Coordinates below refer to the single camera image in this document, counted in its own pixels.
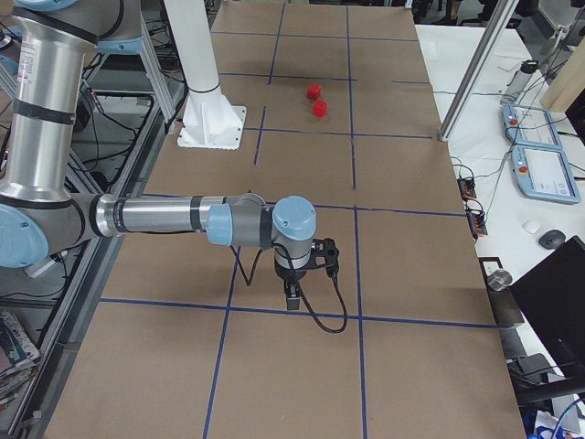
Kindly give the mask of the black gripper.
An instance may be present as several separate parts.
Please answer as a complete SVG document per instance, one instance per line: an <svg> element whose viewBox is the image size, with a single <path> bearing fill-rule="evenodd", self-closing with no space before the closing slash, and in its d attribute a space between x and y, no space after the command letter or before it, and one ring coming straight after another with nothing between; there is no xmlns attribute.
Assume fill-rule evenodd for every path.
<svg viewBox="0 0 585 439"><path fill-rule="evenodd" d="M301 287L296 282L305 276L305 270L302 267L296 267L295 261L281 255L274 256L274 270L284 281L286 309L298 311L301 303Z"/></svg>

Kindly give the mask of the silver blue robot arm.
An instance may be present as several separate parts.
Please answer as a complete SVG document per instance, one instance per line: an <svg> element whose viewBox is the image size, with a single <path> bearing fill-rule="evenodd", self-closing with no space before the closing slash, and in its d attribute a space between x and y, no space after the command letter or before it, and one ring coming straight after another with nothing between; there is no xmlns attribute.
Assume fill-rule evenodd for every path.
<svg viewBox="0 0 585 439"><path fill-rule="evenodd" d="M1 264L22 268L97 237L203 232L209 242L273 250L289 309L306 302L301 278L315 268L316 213L305 198L274 206L236 197L116 198L66 190L65 176L87 53L136 53L137 1L17 1L22 43L1 180Z"/></svg>

